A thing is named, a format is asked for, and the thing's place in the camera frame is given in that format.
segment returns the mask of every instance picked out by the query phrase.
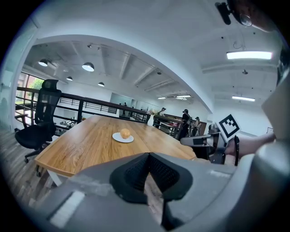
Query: chair seat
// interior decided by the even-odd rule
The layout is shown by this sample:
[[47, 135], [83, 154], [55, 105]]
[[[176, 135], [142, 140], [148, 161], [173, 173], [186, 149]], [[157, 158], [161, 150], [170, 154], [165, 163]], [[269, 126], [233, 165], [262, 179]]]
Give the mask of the chair seat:
[[38, 149], [48, 140], [47, 133], [40, 126], [33, 125], [15, 134], [16, 140], [26, 148]]

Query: chair headrest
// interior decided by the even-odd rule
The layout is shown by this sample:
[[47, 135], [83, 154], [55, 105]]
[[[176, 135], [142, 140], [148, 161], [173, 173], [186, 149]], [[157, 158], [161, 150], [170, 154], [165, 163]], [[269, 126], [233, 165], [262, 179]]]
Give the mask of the chair headrest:
[[53, 80], [53, 79], [46, 79], [43, 83], [42, 83], [42, 88], [45, 90], [49, 90], [49, 91], [55, 91], [57, 90], [56, 88], [56, 84], [58, 83], [58, 80]]

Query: glasses lens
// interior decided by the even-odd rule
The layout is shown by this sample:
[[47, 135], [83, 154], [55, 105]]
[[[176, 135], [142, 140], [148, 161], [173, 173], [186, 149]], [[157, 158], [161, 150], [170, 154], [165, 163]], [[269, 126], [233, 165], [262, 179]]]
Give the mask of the glasses lens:
[[245, 14], [240, 14], [240, 19], [241, 19], [241, 23], [244, 26], [246, 26], [246, 27], [252, 26], [252, 21], [251, 21], [249, 16], [247, 16]]

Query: wooden floor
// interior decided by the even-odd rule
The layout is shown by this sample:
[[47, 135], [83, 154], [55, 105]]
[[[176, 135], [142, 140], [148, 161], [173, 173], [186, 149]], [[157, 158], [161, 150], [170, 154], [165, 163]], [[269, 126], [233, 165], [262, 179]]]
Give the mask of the wooden floor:
[[0, 128], [0, 163], [12, 194], [23, 205], [37, 207], [44, 196], [56, 187], [47, 170], [36, 176], [36, 164], [33, 157], [24, 162], [24, 156], [34, 150], [22, 147], [15, 139], [15, 133]]

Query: black wristband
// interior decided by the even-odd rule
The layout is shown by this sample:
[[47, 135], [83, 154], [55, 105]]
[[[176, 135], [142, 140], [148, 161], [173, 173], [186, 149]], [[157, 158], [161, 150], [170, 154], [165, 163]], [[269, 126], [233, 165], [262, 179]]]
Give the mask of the black wristband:
[[235, 148], [236, 148], [236, 160], [235, 160], [235, 166], [237, 166], [237, 163], [239, 161], [239, 151], [240, 151], [240, 145], [239, 145], [239, 137], [235, 135]]

